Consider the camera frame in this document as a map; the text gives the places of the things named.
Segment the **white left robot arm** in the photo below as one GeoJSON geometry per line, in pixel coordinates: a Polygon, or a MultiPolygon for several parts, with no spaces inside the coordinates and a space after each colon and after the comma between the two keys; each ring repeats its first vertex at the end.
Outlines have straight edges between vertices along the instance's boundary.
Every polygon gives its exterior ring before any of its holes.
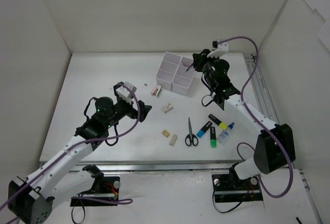
{"type": "Polygon", "coordinates": [[[83,158],[94,152],[109,138],[108,130],[129,117],[143,122],[152,106],[141,100],[133,107],[133,97],[93,98],[95,113],[76,129],[75,135],[52,159],[24,179],[9,183],[5,203],[24,223],[44,223],[52,210],[63,202],[84,193],[98,193],[104,185],[104,174],[96,165],[87,165],[63,182],[66,174],[83,158]]]}

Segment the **green highlighter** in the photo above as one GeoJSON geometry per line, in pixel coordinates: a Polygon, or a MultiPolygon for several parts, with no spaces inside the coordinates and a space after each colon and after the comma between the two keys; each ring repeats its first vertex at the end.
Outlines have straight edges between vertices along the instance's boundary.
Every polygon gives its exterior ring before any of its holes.
{"type": "Polygon", "coordinates": [[[214,126],[210,127],[210,145],[212,148],[215,148],[217,146],[216,129],[214,126]]]}

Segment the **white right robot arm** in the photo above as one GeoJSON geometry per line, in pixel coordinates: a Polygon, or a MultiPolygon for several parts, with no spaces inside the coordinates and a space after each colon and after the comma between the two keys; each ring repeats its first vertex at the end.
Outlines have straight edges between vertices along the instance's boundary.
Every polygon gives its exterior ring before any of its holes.
{"type": "Polygon", "coordinates": [[[247,178],[270,174],[285,165],[289,168],[289,183],[292,183],[295,149],[291,127],[277,124],[249,104],[227,75],[229,63],[220,56],[215,57],[214,51],[205,49],[192,56],[193,68],[202,73],[212,102],[236,117],[257,138],[253,156],[233,166],[234,172],[228,176],[229,185],[240,189],[247,178]]]}

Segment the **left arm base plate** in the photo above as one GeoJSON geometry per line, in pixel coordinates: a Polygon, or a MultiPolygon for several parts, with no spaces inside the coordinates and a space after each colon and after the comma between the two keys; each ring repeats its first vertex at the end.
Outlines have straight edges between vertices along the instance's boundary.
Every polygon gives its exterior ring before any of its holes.
{"type": "MultiPolygon", "coordinates": [[[[91,190],[85,191],[79,196],[85,198],[95,198],[104,201],[117,201],[119,199],[120,177],[118,175],[106,175],[103,178],[99,188],[92,187],[91,190]]],[[[88,199],[72,199],[70,200],[70,207],[84,206],[84,207],[97,207],[97,206],[117,206],[117,204],[110,204],[105,202],[92,201],[88,199]]]]}

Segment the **yellow highlighter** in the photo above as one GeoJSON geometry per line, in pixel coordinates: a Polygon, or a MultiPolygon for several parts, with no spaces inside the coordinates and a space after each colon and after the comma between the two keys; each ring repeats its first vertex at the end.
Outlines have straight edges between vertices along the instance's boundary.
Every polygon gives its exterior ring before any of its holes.
{"type": "Polygon", "coordinates": [[[222,122],[220,119],[218,119],[217,117],[215,117],[214,115],[210,114],[208,115],[208,118],[214,122],[219,128],[225,130],[227,128],[227,125],[222,122]]]}

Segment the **blue highlighter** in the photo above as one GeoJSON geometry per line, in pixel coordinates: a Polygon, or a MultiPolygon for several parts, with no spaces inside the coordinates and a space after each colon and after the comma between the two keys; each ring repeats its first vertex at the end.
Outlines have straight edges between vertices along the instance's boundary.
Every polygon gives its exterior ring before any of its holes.
{"type": "Polygon", "coordinates": [[[212,122],[208,121],[205,125],[203,125],[203,127],[197,132],[196,136],[198,138],[202,138],[204,136],[204,134],[210,129],[210,127],[212,126],[212,122]]]}

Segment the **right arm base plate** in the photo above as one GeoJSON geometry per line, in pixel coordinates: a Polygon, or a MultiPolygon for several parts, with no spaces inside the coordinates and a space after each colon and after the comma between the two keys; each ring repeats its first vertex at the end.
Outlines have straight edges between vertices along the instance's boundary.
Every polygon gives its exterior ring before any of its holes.
{"type": "Polygon", "coordinates": [[[229,174],[212,174],[215,203],[263,201],[256,177],[233,184],[229,174]]]}

